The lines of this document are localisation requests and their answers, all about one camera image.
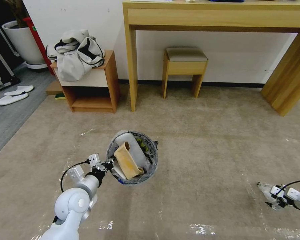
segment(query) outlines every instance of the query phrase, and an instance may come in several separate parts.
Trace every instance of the black cable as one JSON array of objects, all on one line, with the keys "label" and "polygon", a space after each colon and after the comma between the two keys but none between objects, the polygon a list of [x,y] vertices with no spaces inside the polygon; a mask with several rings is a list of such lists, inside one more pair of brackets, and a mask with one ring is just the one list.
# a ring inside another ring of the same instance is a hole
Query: black cable
[{"label": "black cable", "polygon": [[298,183],[298,182],[300,182],[300,180],[295,181],[295,182],[288,183],[287,185],[283,186],[283,187],[279,190],[279,192],[276,193],[275,197],[277,197],[278,194],[279,194],[282,190],[284,190],[286,187],[288,187],[288,186],[290,186],[290,185],[292,185],[292,184]]},{"label": "black cable", "polygon": [[67,171],[68,171],[70,168],[73,168],[73,167],[75,167],[75,166],[77,166],[77,165],[81,165],[81,164],[84,164],[84,163],[87,163],[87,164],[88,164],[88,163],[89,163],[89,159],[86,160],[86,161],[84,161],[84,162],[77,163],[77,164],[75,164],[75,165],[69,167],[69,168],[62,174],[62,177],[61,177],[61,180],[60,180],[60,188],[61,188],[61,192],[64,192],[64,191],[63,191],[63,187],[62,187],[62,181],[63,181],[63,177],[64,177],[64,175],[66,175]]}]

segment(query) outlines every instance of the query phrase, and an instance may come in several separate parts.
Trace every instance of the beige carpet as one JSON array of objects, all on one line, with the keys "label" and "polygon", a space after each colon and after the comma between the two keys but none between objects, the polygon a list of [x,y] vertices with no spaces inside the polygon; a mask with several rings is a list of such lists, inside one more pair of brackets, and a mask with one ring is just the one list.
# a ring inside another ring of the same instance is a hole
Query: beige carpet
[{"label": "beige carpet", "polygon": [[[300,179],[300,102],[280,117],[259,89],[128,86],[116,114],[72,113],[49,96],[0,151],[0,240],[38,240],[54,217],[62,172],[121,129],[159,141],[153,178],[123,186],[108,174],[79,230],[98,239],[300,239],[300,211],[274,211],[256,183]],[[65,179],[65,188],[72,186]]]}]

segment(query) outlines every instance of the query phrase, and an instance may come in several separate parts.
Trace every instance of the gray carpet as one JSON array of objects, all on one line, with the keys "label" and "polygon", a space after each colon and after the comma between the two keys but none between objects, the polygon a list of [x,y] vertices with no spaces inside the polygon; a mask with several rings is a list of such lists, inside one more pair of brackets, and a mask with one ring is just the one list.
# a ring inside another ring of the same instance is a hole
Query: gray carpet
[{"label": "gray carpet", "polygon": [[[21,80],[19,85],[33,85],[34,89],[23,100],[0,106],[0,150],[46,98],[45,89],[54,80],[49,71],[37,73],[26,67],[19,68],[15,74]],[[0,98],[4,96],[4,92],[16,89],[17,85],[14,85],[0,91]]]}]

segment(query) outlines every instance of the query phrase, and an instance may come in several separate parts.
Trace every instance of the wooden desk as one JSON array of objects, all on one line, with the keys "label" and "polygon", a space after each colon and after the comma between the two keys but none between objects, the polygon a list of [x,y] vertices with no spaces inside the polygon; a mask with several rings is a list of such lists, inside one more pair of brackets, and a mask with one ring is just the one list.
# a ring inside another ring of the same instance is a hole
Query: wooden desk
[{"label": "wooden desk", "polygon": [[137,100],[136,30],[297,32],[261,94],[284,116],[300,99],[300,0],[123,2],[131,110]]}]

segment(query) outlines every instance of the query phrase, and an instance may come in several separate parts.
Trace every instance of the white slipper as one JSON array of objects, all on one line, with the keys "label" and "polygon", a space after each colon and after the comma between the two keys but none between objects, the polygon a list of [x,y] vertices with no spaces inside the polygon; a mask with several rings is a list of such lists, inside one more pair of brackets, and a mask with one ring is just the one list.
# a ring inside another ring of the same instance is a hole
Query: white slipper
[{"label": "white slipper", "polygon": [[34,88],[34,86],[30,85],[30,86],[18,86],[17,90],[13,91],[13,92],[6,92],[4,93],[4,95],[6,96],[17,96],[22,94],[23,92],[30,92],[32,91],[32,89]]},{"label": "white slipper", "polygon": [[9,105],[11,103],[20,101],[22,99],[25,99],[26,97],[28,97],[29,94],[28,93],[24,93],[18,96],[4,96],[3,98],[0,98],[0,106],[4,106],[4,105]]}]

